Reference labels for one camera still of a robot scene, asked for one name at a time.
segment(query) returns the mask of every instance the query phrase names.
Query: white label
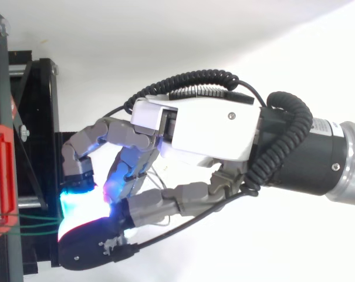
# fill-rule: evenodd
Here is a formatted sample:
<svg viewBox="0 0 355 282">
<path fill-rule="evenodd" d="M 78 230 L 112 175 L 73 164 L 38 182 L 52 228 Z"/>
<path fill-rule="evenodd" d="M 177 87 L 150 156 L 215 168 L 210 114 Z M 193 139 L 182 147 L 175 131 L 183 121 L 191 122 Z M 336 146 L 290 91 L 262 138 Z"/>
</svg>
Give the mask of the white label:
<svg viewBox="0 0 355 282">
<path fill-rule="evenodd" d="M 330 124 L 328 121 L 324 119 L 313 118 L 313 125 L 310 132 L 315 134 L 326 135 L 326 136 L 332 135 Z"/>
<path fill-rule="evenodd" d="M 331 125 L 332 133 L 334 134 L 334 136 L 344 137 L 344 132 L 343 132 L 343 129 L 340 126 L 340 124 L 338 124 L 336 122 L 330 122 L 330 125 Z"/>
</svg>

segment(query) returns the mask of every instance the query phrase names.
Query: coiled black cable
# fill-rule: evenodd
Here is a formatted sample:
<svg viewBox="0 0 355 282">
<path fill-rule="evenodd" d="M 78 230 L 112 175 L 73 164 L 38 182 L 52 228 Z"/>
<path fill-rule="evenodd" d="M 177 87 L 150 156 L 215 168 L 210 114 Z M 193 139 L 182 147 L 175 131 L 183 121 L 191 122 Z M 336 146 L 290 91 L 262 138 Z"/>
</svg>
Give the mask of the coiled black cable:
<svg viewBox="0 0 355 282">
<path fill-rule="evenodd" d="M 138 98 L 144 98 L 146 95 L 167 94 L 179 88 L 204 84 L 220 85 L 230 91 L 234 90 L 238 85 L 242 85 L 254 94 L 259 103 L 261 103 L 262 107 L 266 106 L 259 93 L 251 85 L 239 80 L 236 75 L 233 75 L 230 72 L 226 72 L 224 70 L 208 69 L 175 75 L 154 83 L 129 98 L 129 100 L 124 104 L 124 110 L 128 114 L 131 114 L 136 100 Z"/>
<path fill-rule="evenodd" d="M 250 196 L 258 195 L 261 185 L 269 180 L 283 164 L 283 160 L 304 141 L 313 124 L 309 108 L 301 99 L 290 93 L 271 93 L 267 98 L 267 106 L 281 108 L 294 117 L 287 131 L 265 153 L 255 159 L 251 169 L 246 173 L 241 191 Z"/>
</svg>

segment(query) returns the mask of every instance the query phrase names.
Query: black cable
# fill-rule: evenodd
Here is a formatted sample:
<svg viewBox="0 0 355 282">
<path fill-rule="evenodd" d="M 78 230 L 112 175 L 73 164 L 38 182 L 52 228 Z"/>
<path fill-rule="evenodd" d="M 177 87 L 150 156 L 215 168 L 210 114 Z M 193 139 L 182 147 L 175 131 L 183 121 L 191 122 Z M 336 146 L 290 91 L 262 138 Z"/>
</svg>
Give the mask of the black cable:
<svg viewBox="0 0 355 282">
<path fill-rule="evenodd" d="M 291 151 L 295 150 L 304 141 L 313 123 L 313 116 L 309 108 L 299 98 L 290 93 L 273 92 L 269 95 L 267 104 L 269 108 L 282 108 L 292 113 L 294 118 L 287 131 L 278 140 L 273 142 L 271 147 L 264 154 L 255 159 L 251 169 L 245 175 L 244 184 L 240 186 L 241 192 L 215 204 L 188 222 L 139 244 L 139 249 L 153 245 L 192 226 L 194 223 L 204 219 L 237 198 L 246 195 L 253 197 L 258 196 L 261 185 L 265 184 L 272 174 L 280 168 L 283 164 L 283 160 Z"/>
<path fill-rule="evenodd" d="M 308 136 L 313 124 L 313 115 L 301 99 L 287 92 L 273 92 L 267 98 L 269 108 L 281 108 L 294 115 L 286 132 L 273 142 L 270 148 L 257 157 L 246 173 L 242 191 L 257 196 L 261 185 L 283 164 L 283 160 Z"/>
<path fill-rule="evenodd" d="M 213 205 L 212 207 L 210 207 L 209 209 L 207 209 L 206 211 L 204 211 L 203 213 L 197 215 L 195 218 L 183 223 L 182 225 L 180 226 L 177 226 L 176 228 L 173 228 L 172 230 L 168 231 L 168 232 L 165 232 L 163 233 L 162 235 L 159 235 L 155 238 L 152 238 L 148 241 L 145 241 L 141 244 L 138 245 L 138 249 L 141 250 L 143 248 L 146 248 L 148 246 L 151 246 L 155 243 L 158 243 L 160 242 L 161 240 L 164 240 L 166 238 L 169 238 L 171 237 L 172 235 L 175 235 L 176 233 L 180 232 L 180 231 L 183 231 L 184 229 L 188 228 L 189 226 L 192 226 L 194 223 L 197 223 L 199 222 L 200 220 L 204 219 L 205 217 L 209 216 L 211 213 L 217 211 L 218 209 L 221 209 L 222 207 L 224 207 L 226 204 L 240 198 L 240 197 L 243 197 L 243 196 L 246 196 L 248 195 L 247 193 L 245 192 L 240 192 L 240 193 L 237 193 L 215 205 Z"/>
<path fill-rule="evenodd" d="M 124 104 L 124 110 L 128 114 L 131 114 L 136 100 L 138 98 L 144 98 L 147 95 L 168 94 L 171 91 L 187 86 L 204 84 L 220 85 L 227 88 L 229 91 L 234 90 L 238 85 L 242 85 L 253 93 L 262 107 L 266 107 L 266 103 L 262 100 L 260 94 L 251 85 L 239 80 L 236 75 L 233 75 L 230 72 L 226 72 L 224 70 L 209 69 L 175 75 L 154 83 L 129 98 L 129 100 Z"/>
<path fill-rule="evenodd" d="M 115 110 L 111 110 L 108 114 L 104 115 L 103 117 L 104 118 L 109 118 L 111 115 L 114 115 L 115 113 L 121 111 L 124 109 L 124 106 L 121 106 L 121 107 L 118 107 L 118 108 L 115 108 Z"/>
</svg>

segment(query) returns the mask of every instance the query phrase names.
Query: metal rod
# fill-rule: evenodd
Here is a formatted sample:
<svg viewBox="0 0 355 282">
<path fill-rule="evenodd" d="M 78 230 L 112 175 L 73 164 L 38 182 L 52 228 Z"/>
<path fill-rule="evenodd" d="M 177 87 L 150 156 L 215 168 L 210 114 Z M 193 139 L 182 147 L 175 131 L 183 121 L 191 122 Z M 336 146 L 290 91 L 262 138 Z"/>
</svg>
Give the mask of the metal rod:
<svg viewBox="0 0 355 282">
<path fill-rule="evenodd" d="M 18 198 L 18 208 L 19 209 L 33 209 L 36 207 L 41 207 L 38 197 L 36 196 L 26 196 Z"/>
<path fill-rule="evenodd" d="M 11 65 L 9 66 L 9 76 L 16 77 L 16 76 L 23 76 L 25 72 L 26 65 Z"/>
</svg>

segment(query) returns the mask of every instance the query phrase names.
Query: white wall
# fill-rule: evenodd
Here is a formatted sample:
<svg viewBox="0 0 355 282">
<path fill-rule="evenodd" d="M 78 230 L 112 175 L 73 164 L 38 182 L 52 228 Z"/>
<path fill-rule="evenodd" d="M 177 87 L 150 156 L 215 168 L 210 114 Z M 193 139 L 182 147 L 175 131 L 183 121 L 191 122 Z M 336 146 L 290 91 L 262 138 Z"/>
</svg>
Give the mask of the white wall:
<svg viewBox="0 0 355 282">
<path fill-rule="evenodd" d="M 217 67 L 264 98 L 285 90 L 315 117 L 355 121 L 355 2 Z M 108 152 L 117 148 L 106 149 L 94 155 L 95 165 L 109 165 Z M 170 187 L 209 178 L 207 171 L 163 159 L 156 167 Z M 105 173 L 96 174 L 103 181 Z M 145 227 L 135 239 L 162 231 Z M 238 200 L 129 260 L 79 273 L 40 269 L 26 281 L 355 281 L 355 207 L 264 188 L 257 199 Z"/>
</svg>

